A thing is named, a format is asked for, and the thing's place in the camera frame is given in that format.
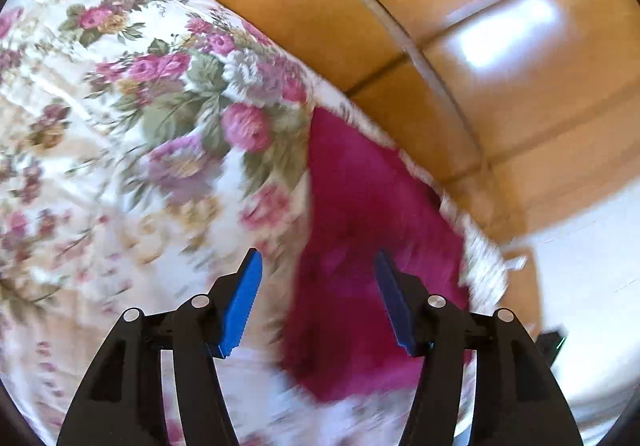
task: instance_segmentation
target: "white floral fabric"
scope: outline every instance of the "white floral fabric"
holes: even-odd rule
[[[393,146],[334,87],[214,0],[7,2],[0,375],[46,444],[121,312],[175,309],[234,272],[249,247],[262,253],[263,282],[241,346],[217,363],[241,443],[398,441],[411,393],[318,406],[277,368],[307,238],[306,141],[318,107]],[[505,287],[500,254],[444,194],[442,206],[465,236],[471,307],[491,312]],[[170,354],[162,368],[170,439],[181,444]]]

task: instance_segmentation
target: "magenta cloth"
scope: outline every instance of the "magenta cloth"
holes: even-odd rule
[[[308,151],[313,222],[284,327],[283,367],[321,402],[414,388],[422,360],[398,346],[374,257],[386,248],[400,270],[467,308],[468,291],[458,286],[462,238],[396,150],[328,110],[314,110]]]

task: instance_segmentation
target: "blue gripper pad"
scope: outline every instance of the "blue gripper pad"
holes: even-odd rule
[[[250,249],[244,257],[238,272],[229,276],[238,275],[235,292],[231,295],[230,302],[223,310],[222,339],[218,344],[220,354],[226,358],[231,350],[240,344],[244,327],[249,318],[251,307],[254,305],[255,296],[262,280],[262,256],[255,249]],[[216,284],[229,276],[222,276]]]
[[[386,251],[376,256],[376,280],[398,345],[411,356],[418,354],[416,324],[423,300],[429,292],[417,276],[399,272]]]

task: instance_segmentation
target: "pink rose print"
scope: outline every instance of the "pink rose print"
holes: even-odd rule
[[[140,56],[130,66],[127,76],[138,82],[156,79],[156,77],[158,77],[159,62],[160,56],[156,56],[155,54]]]
[[[95,65],[95,72],[102,75],[106,82],[115,82],[122,77],[125,69],[117,63],[98,63]]]
[[[245,208],[240,214],[240,221],[248,229],[274,227],[289,214],[289,196],[276,185],[263,186],[256,196],[255,206]]]
[[[187,21],[187,30],[191,34],[209,34],[213,31],[213,25],[202,18],[191,18]]]
[[[38,363],[38,365],[45,372],[49,372],[50,373],[50,372],[55,372],[56,371],[56,366],[51,362]]]
[[[101,9],[107,9],[118,16],[131,12],[136,6],[136,0],[102,0]]]
[[[89,270],[86,267],[76,271],[76,280],[79,283],[84,283],[89,279]]]
[[[106,7],[91,7],[85,10],[78,20],[78,25],[83,29],[95,29],[113,14]]]
[[[213,52],[221,56],[228,56],[234,50],[236,50],[236,46],[228,34],[208,34],[207,44],[202,49],[205,54]]]
[[[166,436],[172,445],[178,444],[184,439],[180,419],[166,420]]]
[[[282,71],[275,64],[260,61],[258,71],[262,80],[261,86],[252,87],[252,93],[263,100],[282,95]]]
[[[271,143],[269,121],[257,106],[241,102],[228,106],[222,115],[222,129],[227,142],[245,151],[261,151]]]
[[[297,77],[286,77],[282,86],[282,98],[289,102],[306,103],[306,87]]]
[[[13,233],[14,236],[18,238],[24,238],[27,234],[27,217],[24,216],[24,213],[21,211],[14,211],[7,218],[7,223],[9,225],[9,230]]]
[[[51,344],[48,341],[40,341],[38,342],[38,344],[36,345],[36,353],[39,356],[43,356],[45,358],[50,358],[51,357],[51,350],[50,350]]]
[[[56,428],[62,428],[62,419],[51,417],[47,422]]]
[[[42,167],[37,161],[33,161],[22,170],[24,188],[20,192],[23,204],[29,205],[40,196],[42,189]]]
[[[102,314],[105,316],[115,316],[117,314],[112,301],[106,301],[102,304]]]
[[[148,177],[171,204],[200,200],[211,191],[209,175],[217,165],[207,158],[200,135],[186,135],[149,153]]]
[[[18,68],[22,61],[22,54],[18,50],[0,49],[0,83],[2,83],[2,71],[9,68]]]
[[[6,37],[14,23],[21,18],[23,11],[22,7],[16,7],[0,14],[0,40]]]
[[[50,209],[41,209],[38,214],[38,236],[40,238],[51,238],[56,232],[56,217]]]
[[[251,23],[249,23],[248,21],[242,20],[242,26],[244,27],[244,30],[249,32],[249,34],[251,34],[260,45],[273,44],[273,42],[267,36],[258,31],[258,29],[251,25]]]
[[[62,121],[69,115],[69,108],[63,104],[52,103],[48,104],[42,110],[42,117],[46,121]]]
[[[167,54],[158,61],[158,75],[168,79],[178,79],[189,68],[191,56],[184,52]]]

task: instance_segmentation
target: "green leaf print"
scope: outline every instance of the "green leaf print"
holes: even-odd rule
[[[26,308],[22,300],[18,298],[9,299],[9,312],[11,312],[15,320],[20,323],[20,325],[24,325],[26,323]]]
[[[242,156],[244,168],[244,196],[252,195],[267,181],[273,170],[271,162],[262,153],[245,153]]]
[[[72,5],[66,10],[66,15],[69,18],[76,19],[79,15],[83,14],[86,11],[86,7],[82,4]]]
[[[133,193],[133,196],[129,200],[129,211],[131,211],[134,207],[136,207],[140,203],[140,201],[142,200],[147,188],[148,188],[148,184],[142,183],[138,187],[136,192]]]
[[[142,10],[141,7],[146,7],[152,1],[153,0],[136,0],[136,4],[132,7],[132,10],[140,11],[140,10]]]
[[[144,23],[135,23],[124,29],[124,31],[121,31],[120,34],[129,41],[139,40],[142,37],[142,32],[138,29],[144,25]]]
[[[62,23],[60,23],[58,30],[60,32],[64,32],[64,31],[74,31],[79,28],[80,26],[78,25],[78,20],[76,18],[69,18],[63,21]]]
[[[271,119],[271,129],[274,132],[299,132],[308,119],[302,108],[289,108],[282,104],[273,104],[262,108]]]
[[[306,146],[306,130],[278,134],[273,141],[273,168],[289,190],[294,190],[305,174]]]
[[[222,78],[223,63],[213,56],[197,54],[191,60],[191,69],[187,76],[197,87],[203,97],[220,95],[226,90],[228,83]]]
[[[120,185],[120,193],[132,193],[137,190],[143,182],[138,178],[129,179],[127,182],[123,182]]]
[[[123,95],[111,106],[120,111],[131,111],[138,107],[138,96],[134,94]]]
[[[146,106],[142,117],[142,131],[146,141],[159,146],[193,130],[203,99],[190,92],[169,93],[156,97]]]
[[[187,247],[180,251],[180,254],[193,254],[198,249],[202,247],[202,245],[207,241],[207,233],[198,233],[196,236],[193,236],[189,239],[189,244]]]
[[[225,140],[220,118],[217,119],[217,122],[212,119],[212,122],[207,124],[202,131],[202,147],[207,154],[219,159],[225,158],[226,154],[231,150],[231,146]]]
[[[147,50],[149,54],[156,54],[158,56],[164,56],[169,53],[169,43],[166,41],[154,39]]]
[[[251,34],[242,29],[231,29],[229,33],[234,39],[234,45],[238,48],[248,48],[263,56],[271,52],[264,45],[260,45]]]
[[[102,37],[102,33],[98,29],[86,29],[78,40],[82,47],[87,48],[92,43],[97,42]]]
[[[124,123],[124,131],[129,131],[133,128],[138,121],[142,118],[143,109],[134,110],[127,118]]]

